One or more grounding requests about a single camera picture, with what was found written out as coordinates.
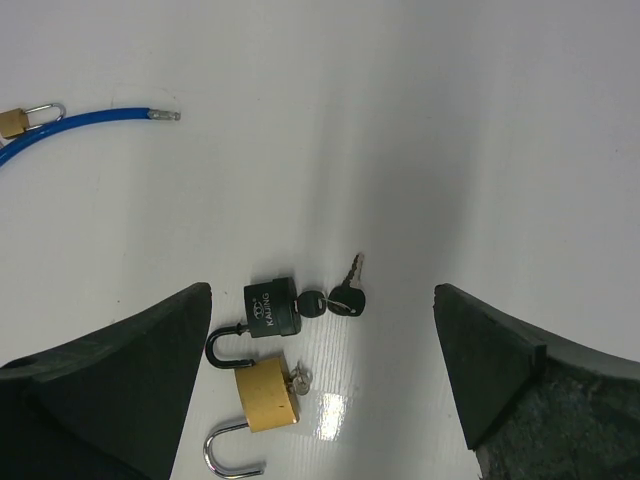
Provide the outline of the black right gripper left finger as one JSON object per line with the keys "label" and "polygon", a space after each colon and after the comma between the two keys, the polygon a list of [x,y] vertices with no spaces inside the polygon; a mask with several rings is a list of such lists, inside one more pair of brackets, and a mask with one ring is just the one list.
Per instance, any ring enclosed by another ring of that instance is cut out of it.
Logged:
{"label": "black right gripper left finger", "polygon": [[209,284],[1,368],[4,479],[167,479],[211,320]]}

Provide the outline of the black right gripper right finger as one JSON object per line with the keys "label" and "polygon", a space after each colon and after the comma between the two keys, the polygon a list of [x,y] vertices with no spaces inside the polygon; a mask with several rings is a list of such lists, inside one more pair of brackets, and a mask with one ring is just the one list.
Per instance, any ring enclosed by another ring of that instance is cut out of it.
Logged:
{"label": "black right gripper right finger", "polygon": [[451,284],[434,319],[484,479],[636,479],[639,364],[510,316]]}

